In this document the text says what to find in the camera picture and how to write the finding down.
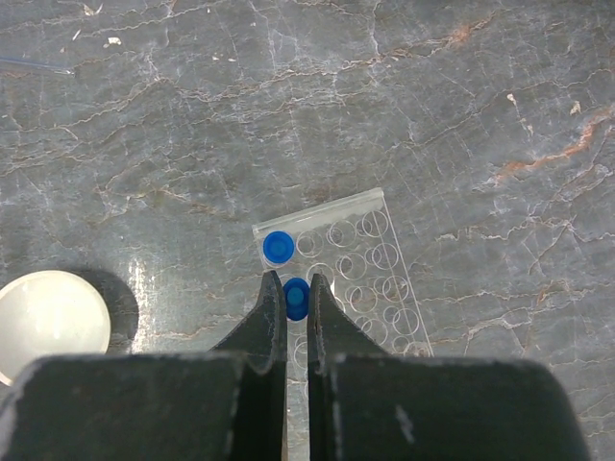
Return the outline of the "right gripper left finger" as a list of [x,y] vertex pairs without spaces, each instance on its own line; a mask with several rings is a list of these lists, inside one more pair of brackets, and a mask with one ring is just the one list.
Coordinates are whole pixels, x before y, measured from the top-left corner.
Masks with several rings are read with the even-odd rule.
[[287,326],[262,276],[247,316],[207,352],[60,355],[28,366],[1,407],[5,460],[280,460]]

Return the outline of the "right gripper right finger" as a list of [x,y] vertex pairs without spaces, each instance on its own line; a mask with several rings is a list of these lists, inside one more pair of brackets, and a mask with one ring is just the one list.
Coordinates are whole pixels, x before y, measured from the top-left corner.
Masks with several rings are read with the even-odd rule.
[[525,359],[396,356],[312,278],[307,316],[314,460],[586,460],[563,387]]

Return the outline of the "blue capped test tube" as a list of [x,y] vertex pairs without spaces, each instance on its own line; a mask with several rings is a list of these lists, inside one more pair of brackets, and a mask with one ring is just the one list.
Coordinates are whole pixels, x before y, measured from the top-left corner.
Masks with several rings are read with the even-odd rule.
[[293,257],[294,249],[292,236],[282,230],[268,233],[262,243],[265,258],[274,264],[285,264]]
[[308,315],[309,285],[301,278],[289,279],[283,286],[286,317],[301,321]]

